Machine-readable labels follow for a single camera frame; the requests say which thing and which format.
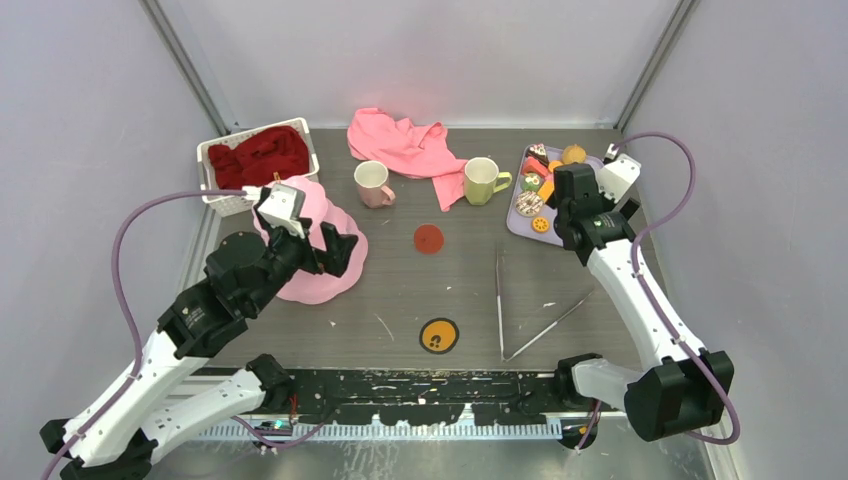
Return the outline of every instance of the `yellow-green mug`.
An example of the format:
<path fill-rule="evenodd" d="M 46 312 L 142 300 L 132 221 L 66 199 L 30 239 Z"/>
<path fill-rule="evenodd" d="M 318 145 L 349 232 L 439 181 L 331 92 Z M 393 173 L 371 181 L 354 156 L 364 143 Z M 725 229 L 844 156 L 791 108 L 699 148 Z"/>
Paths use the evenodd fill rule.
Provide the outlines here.
<path fill-rule="evenodd" d="M 498 183 L 505 178 L 506 182 Z M 512 184 L 512 174 L 500 172 L 491 158 L 475 157 L 465 164 L 465 198 L 471 205 L 485 205 L 496 192 Z"/>

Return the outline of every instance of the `white wall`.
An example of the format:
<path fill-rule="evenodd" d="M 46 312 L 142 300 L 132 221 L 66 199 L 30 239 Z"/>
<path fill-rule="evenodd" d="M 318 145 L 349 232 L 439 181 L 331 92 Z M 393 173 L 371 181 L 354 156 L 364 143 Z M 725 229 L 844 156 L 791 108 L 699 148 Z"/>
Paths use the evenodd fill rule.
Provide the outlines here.
<path fill-rule="evenodd" d="M 143 201 L 196 188 L 193 149 L 214 132 L 138 2 L 6 2 L 0 65 L 0 477 L 29 480 L 50 458 L 44 422 L 79 413 L 132 359 L 115 231 Z M 200 212 L 158 207 L 128 234 L 144 335 Z"/>
<path fill-rule="evenodd" d="M 677 134 L 695 195 L 655 240 L 680 314 L 737 373 L 746 479 L 844 478 L 848 3 L 701 2 L 628 133 Z M 632 147 L 652 217 L 685 160 Z"/>
<path fill-rule="evenodd" d="M 225 117 L 612 126 L 677 0 L 163 1 Z"/>

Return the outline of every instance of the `robotic arm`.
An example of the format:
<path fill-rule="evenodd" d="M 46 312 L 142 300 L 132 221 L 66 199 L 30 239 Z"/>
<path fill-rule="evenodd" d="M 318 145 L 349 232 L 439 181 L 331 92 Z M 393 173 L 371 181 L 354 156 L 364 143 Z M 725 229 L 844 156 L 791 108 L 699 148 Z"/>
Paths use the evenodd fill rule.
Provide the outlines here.
<path fill-rule="evenodd" d="M 636 256 L 638 268 L 633 268 L 635 234 L 628 220 L 635 209 L 621 200 L 641 165 L 612 149 L 604 163 L 597 173 L 585 164 L 555 170 L 554 229 L 563 247 L 576 252 L 610 295 L 636 343 L 642 371 L 616 366 L 597 354 L 580 355 L 559 362 L 555 388 L 572 406 L 585 406 L 589 398 L 596 398 L 625 412 L 646 441 L 714 425 L 724 404 L 679 343 L 685 341 L 697 352 L 725 392 L 733 378 L 733 363 L 725 352 L 709 352 L 686 327 L 645 265 L 641 250 Z M 615 210 L 617 205 L 624 206 Z M 657 303 L 680 340 L 661 321 L 637 276 L 656 292 Z"/>
<path fill-rule="evenodd" d="M 260 407 L 279 410 L 289 401 L 289 375 L 273 357 L 260 355 L 220 385 L 154 411 L 246 331 L 246 320 L 256 318 L 298 270 L 340 276 L 347 269 L 358 238 L 322 223 L 327 248 L 313 249 L 311 220 L 300 218 L 302 191 L 281 184 L 246 190 L 257 202 L 254 210 L 268 244 L 245 232 L 221 242 L 206 259 L 206 278 L 180 293 L 159 317 L 132 384 L 85 435 L 77 431 L 131 375 L 132 365 L 79 415 L 47 422 L 40 434 L 52 453 L 80 436 L 66 454 L 72 461 L 62 470 L 63 479 L 143 478 L 152 464 L 204 429 Z"/>

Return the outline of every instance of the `red cloth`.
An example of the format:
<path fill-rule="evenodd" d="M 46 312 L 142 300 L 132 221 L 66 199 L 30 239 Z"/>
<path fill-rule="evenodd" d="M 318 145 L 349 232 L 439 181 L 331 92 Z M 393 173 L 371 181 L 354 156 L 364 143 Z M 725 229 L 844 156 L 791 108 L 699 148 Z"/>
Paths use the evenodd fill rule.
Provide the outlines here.
<path fill-rule="evenodd" d="M 240 189 L 245 185 L 263 186 L 309 173 L 309 148 L 292 127 L 271 127 L 230 149 L 226 145 L 209 147 L 209 163 L 215 169 L 219 188 Z"/>

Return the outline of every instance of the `pink mug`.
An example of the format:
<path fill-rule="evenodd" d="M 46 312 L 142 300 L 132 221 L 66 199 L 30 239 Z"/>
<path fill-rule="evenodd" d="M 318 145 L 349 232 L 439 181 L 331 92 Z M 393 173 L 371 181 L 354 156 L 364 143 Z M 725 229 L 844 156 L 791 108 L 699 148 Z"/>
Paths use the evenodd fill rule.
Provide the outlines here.
<path fill-rule="evenodd" d="M 353 172 L 359 197 L 368 208 L 380 208 L 395 203 L 395 192 L 388 187 L 389 169 L 380 162 L 362 162 Z"/>

